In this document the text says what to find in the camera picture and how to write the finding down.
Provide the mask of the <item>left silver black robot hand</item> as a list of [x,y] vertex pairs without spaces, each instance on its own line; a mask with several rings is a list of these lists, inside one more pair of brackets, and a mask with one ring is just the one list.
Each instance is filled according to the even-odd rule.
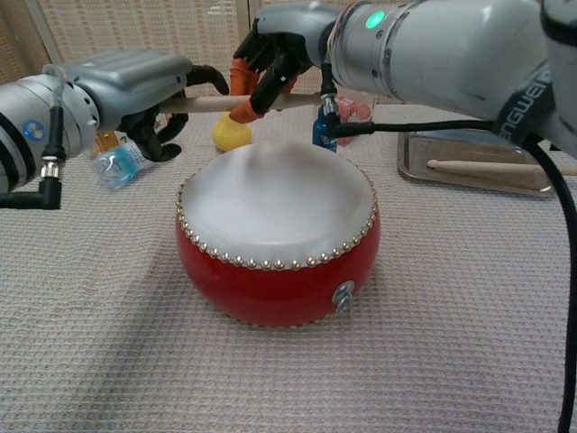
[[115,49],[93,53],[63,64],[68,78],[80,86],[98,112],[100,131],[125,133],[137,144],[145,159],[166,162],[181,148],[172,143],[188,121],[178,114],[175,121],[156,132],[154,124],[160,105],[185,97],[190,86],[210,84],[227,96],[228,83],[222,73],[188,57],[153,49]]

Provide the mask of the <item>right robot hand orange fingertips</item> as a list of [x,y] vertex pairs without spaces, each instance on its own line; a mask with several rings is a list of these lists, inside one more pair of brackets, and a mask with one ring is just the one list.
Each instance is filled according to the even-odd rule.
[[238,124],[266,115],[298,77],[325,62],[327,41],[340,10],[322,1],[269,5],[259,10],[234,52],[231,94],[248,99],[231,109]]

